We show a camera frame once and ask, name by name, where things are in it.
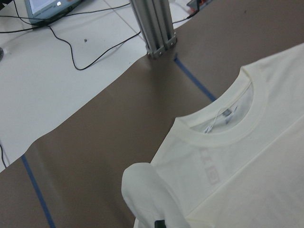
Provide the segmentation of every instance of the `monitor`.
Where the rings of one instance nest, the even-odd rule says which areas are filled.
[[[24,0],[32,25],[43,25],[64,16],[83,0]]]

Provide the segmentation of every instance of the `metal bracket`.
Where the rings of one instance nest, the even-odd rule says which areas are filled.
[[[177,42],[168,0],[130,0],[147,53],[160,57]]]

